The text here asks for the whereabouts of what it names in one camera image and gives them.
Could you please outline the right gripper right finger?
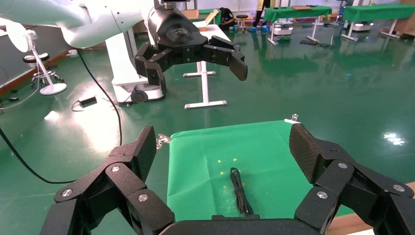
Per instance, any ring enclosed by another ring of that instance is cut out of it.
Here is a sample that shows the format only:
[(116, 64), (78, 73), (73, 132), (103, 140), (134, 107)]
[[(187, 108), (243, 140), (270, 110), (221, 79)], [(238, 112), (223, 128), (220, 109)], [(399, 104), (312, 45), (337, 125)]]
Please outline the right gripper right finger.
[(376, 235), (415, 232), (414, 191), (358, 163), (339, 144), (291, 126), (289, 149), (312, 185), (294, 218), (325, 234), (340, 206), (352, 209)]

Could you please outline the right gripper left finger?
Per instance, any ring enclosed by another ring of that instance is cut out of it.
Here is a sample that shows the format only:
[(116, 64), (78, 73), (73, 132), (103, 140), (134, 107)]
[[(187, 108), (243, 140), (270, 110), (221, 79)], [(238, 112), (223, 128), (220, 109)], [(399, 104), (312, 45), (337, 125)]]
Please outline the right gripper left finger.
[(154, 128), (145, 126), (136, 141), (115, 147), (101, 166), (55, 194), (41, 234), (89, 235), (113, 210), (136, 234), (160, 234), (175, 215), (145, 183), (156, 151)]

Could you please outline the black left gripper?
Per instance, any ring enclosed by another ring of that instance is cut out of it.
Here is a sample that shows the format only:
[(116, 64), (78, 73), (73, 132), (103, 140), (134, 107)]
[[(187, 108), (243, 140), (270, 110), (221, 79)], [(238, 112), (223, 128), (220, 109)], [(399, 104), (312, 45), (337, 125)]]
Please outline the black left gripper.
[(153, 8), (147, 23), (155, 46), (149, 42), (140, 46), (134, 56), (136, 71), (149, 85), (160, 87), (162, 94), (166, 93), (166, 70), (202, 59), (229, 67), (240, 81), (247, 79), (248, 66), (240, 46), (215, 35), (208, 40), (178, 9)]

